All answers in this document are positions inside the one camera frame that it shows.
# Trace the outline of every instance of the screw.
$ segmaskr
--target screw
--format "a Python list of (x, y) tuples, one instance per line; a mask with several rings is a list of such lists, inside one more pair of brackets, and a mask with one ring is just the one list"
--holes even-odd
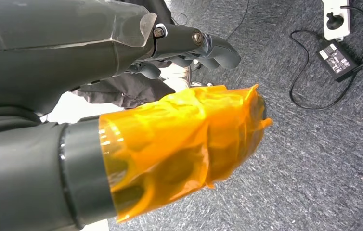
[(197, 45), (200, 46), (201, 43), (203, 42), (203, 35), (201, 34), (201, 32), (199, 31), (195, 31), (193, 33), (193, 42)]
[(158, 38), (158, 37), (162, 37), (165, 34), (165, 32), (163, 31), (162, 28), (156, 28), (153, 30), (153, 35)]

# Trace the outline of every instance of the cloth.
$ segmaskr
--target cloth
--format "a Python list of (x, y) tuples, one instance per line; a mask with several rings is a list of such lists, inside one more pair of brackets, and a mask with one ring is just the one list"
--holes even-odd
[(142, 74), (122, 74), (93, 85), (84, 85), (73, 93), (89, 103), (113, 103), (125, 109), (160, 100), (175, 91), (159, 79)]

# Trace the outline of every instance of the gray fabric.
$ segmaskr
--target gray fabric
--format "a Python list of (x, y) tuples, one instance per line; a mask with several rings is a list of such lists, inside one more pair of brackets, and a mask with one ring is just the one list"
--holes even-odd
[[(193, 80), (243, 88), (259, 83), (274, 126), (256, 154), (217, 189), (117, 225), (112, 231), (363, 231), (363, 71), (332, 109), (296, 108), (288, 89), (304, 60), (289, 38), (295, 29), (323, 31), (320, 0), (250, 0), (243, 25), (231, 43), (243, 56), (235, 70), (200, 69)], [(363, 1), (351, 5), (363, 9)], [(172, 1), (189, 25), (226, 38), (244, 14), (246, 0)], [(352, 15), (345, 38), (354, 57), (363, 53), (363, 19)], [(328, 103), (347, 84), (335, 83), (314, 55), (317, 42), (298, 36), (311, 51), (311, 64), (296, 85), (298, 99)]]

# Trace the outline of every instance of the power strip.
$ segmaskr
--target power strip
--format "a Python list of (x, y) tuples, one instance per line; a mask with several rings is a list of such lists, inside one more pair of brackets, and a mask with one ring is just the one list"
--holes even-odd
[[(324, 37), (330, 41), (336, 39), (343, 41), (343, 38), (350, 34), (350, 13), (348, 9), (341, 9), (341, 6), (349, 6), (349, 0), (322, 0), (324, 12)], [(327, 28), (327, 21), (329, 18), (327, 14), (333, 12), (333, 15), (340, 15), (343, 17), (344, 22), (341, 27), (336, 30)]]

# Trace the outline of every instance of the orange plastic wrap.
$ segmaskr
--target orange plastic wrap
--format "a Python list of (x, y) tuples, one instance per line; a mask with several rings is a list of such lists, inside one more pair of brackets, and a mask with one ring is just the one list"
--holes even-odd
[(272, 124), (263, 119), (256, 88), (191, 88), (101, 115), (101, 148), (117, 221), (227, 179)]

